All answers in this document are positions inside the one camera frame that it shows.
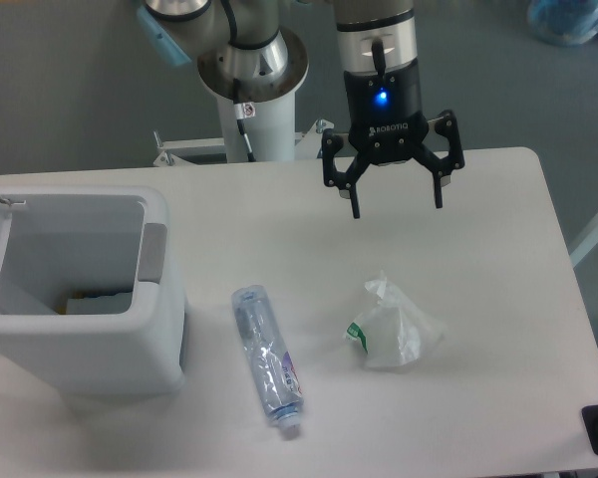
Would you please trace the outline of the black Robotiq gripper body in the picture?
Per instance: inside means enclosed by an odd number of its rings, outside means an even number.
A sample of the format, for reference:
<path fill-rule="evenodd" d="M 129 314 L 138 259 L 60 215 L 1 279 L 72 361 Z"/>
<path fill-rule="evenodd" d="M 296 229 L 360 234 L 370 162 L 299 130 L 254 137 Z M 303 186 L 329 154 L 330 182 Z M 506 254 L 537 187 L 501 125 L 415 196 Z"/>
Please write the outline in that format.
<path fill-rule="evenodd" d="M 426 151 L 419 62 L 382 74 L 344 73 L 355 165 L 408 161 Z"/>

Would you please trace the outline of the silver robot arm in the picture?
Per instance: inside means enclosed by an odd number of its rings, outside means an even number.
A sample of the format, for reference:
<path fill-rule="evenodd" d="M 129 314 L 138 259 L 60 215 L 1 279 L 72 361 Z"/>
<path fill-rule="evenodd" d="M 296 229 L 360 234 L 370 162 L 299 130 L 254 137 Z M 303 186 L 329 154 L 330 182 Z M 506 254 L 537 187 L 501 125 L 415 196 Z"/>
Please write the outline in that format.
<path fill-rule="evenodd" d="M 324 184 L 356 203 L 368 167 L 414 160 L 441 197 L 465 161 L 454 113 L 423 113 L 413 3 L 336 1 L 333 10 L 350 128 L 321 135 Z M 196 64 L 224 113 L 231 161 L 277 160 L 292 151 L 292 114 L 254 122 L 265 104 L 292 99 L 308 73 L 306 48 L 280 23 L 277 2 L 142 1 L 137 16 L 167 62 Z"/>

